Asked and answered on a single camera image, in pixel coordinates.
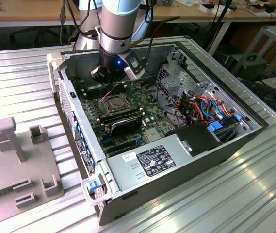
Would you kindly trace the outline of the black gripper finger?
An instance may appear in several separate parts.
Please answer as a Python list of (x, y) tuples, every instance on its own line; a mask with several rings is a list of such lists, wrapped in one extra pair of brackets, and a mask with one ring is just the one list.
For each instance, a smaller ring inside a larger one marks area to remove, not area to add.
[(92, 80), (96, 81), (99, 84), (104, 84), (104, 75), (101, 72), (101, 67), (96, 67), (89, 70), (89, 74)]

